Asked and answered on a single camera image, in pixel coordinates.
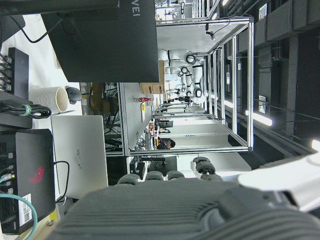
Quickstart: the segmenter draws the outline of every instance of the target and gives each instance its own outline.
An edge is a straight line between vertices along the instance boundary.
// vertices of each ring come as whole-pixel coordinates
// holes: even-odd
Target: blue cable
[[[21,202],[24,202],[25,204],[28,205],[29,208],[31,208],[31,212],[33,215],[33,228],[31,230],[29,236],[25,239],[25,240],[30,240],[31,237],[34,235],[36,228],[37,228],[37,225],[38,225],[38,216],[37,216],[37,212],[36,212],[36,209],[34,208],[34,206],[32,206],[32,204],[29,201],[27,201],[26,199],[24,199],[18,195],[0,193],[0,198],[16,199]]]

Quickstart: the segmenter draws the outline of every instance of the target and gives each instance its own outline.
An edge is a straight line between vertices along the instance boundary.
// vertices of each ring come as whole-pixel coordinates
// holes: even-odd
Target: ceiling light
[[[212,20],[215,20],[216,18],[218,17],[218,13],[217,12],[214,12],[213,16],[212,16]]]
[[[245,115],[248,116],[249,115],[249,111],[248,110],[245,110]],[[262,116],[260,114],[257,114],[257,113],[253,113],[252,114],[252,118],[262,124],[265,124],[267,126],[272,126],[272,120],[270,118],[267,118],[265,116]]]
[[[320,152],[320,141],[313,139],[312,140],[312,148],[318,152]]]
[[[224,101],[224,105],[226,105],[227,107],[233,109],[234,108],[234,104],[232,102],[229,101]]]
[[[223,0],[223,2],[222,2],[222,6],[226,5],[226,4],[227,4],[227,2],[228,2],[228,0]]]

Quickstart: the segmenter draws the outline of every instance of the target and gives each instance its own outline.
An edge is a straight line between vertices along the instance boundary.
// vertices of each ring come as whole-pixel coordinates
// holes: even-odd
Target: metal frame structure
[[[125,156],[157,156],[157,155],[178,155],[178,154],[203,154],[203,153],[230,153],[230,152],[248,152],[253,149],[253,105],[254,105],[254,96],[253,96],[253,82],[254,82],[254,23],[253,19],[249,17],[244,18],[232,18],[232,19],[217,19],[217,20],[208,20],[207,18],[196,18],[196,19],[180,19],[173,20],[170,22],[157,22],[157,28],[177,28],[177,27],[187,27],[189,25],[197,25],[197,26],[205,26],[207,23],[216,24],[216,25],[232,25],[237,24],[231,32],[224,35],[222,39],[216,43],[208,52],[196,52],[197,56],[204,57],[204,66],[208,66],[208,69],[204,71],[204,77],[202,81],[204,86],[209,83],[208,88],[208,106],[203,105],[203,108],[199,111],[192,112],[160,112],[161,109],[166,109],[169,104],[161,105],[160,109],[157,109],[154,112],[154,119],[174,119],[174,118],[192,118],[192,117],[208,117],[209,119],[216,120],[219,118],[218,116],[218,83],[217,83],[217,51],[220,49],[220,94],[219,101],[221,103],[221,116],[220,120],[217,122],[228,132],[238,143],[240,146],[226,146],[226,147],[196,147],[196,148],[188,148],[188,149],[166,149],[166,150],[145,150],[145,151],[130,151],[128,148],[129,140],[128,140],[128,129],[127,127],[127,119],[126,114],[122,113],[122,126],[123,126],[123,149]],[[238,38],[237,35],[244,30],[248,29],[248,66],[247,66],[247,141],[241,138],[238,135],[237,129],[237,44]],[[225,114],[225,96],[224,96],[224,85],[225,85],[225,47],[224,45],[232,41],[232,129],[226,126],[226,114]],[[119,84],[119,95],[120,98],[125,98],[125,91],[122,89],[123,83]],[[185,108],[182,104],[178,106],[172,105],[171,109],[181,109]],[[121,112],[125,111],[125,101],[120,101],[120,109]]]

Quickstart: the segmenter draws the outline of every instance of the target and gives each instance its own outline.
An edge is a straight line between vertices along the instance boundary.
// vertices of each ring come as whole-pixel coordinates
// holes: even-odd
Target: black monitor back
[[[155,4],[120,1],[119,8],[42,14],[69,82],[159,82]]]
[[[157,156],[146,158],[150,161],[148,172],[158,171],[165,177],[169,171],[177,170],[177,156]]]

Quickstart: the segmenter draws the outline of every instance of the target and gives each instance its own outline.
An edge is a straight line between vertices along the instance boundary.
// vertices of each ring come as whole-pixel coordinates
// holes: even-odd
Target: white desk
[[[137,135],[140,137],[144,132],[151,120],[153,110],[152,106],[146,106],[145,120],[142,122],[140,103],[134,102],[134,98],[147,97],[147,95],[141,92],[139,83],[136,82],[121,83],[120,88],[120,97],[122,98],[121,117],[125,119],[123,123],[123,134],[127,139],[127,141],[124,141],[124,147],[127,150],[133,150],[137,144]],[[153,107],[155,109],[157,108],[157,99],[159,98],[159,94],[153,95]]]
[[[40,14],[23,16],[25,27],[23,28],[30,39],[35,40],[42,36],[47,30],[42,21]],[[43,87],[58,87],[70,86],[79,89],[79,83],[68,82],[63,71],[56,68],[56,55],[48,36],[38,43],[30,43],[21,31],[3,42],[1,53],[8,54],[8,49],[15,47],[29,55],[29,91],[35,88]],[[82,115],[81,102],[78,101],[75,105],[68,105],[65,113],[68,115]],[[33,129],[50,129],[51,120],[34,119],[32,122]],[[55,195],[59,197],[59,189],[57,176],[55,173]],[[5,240],[15,239],[17,236],[3,235]]]

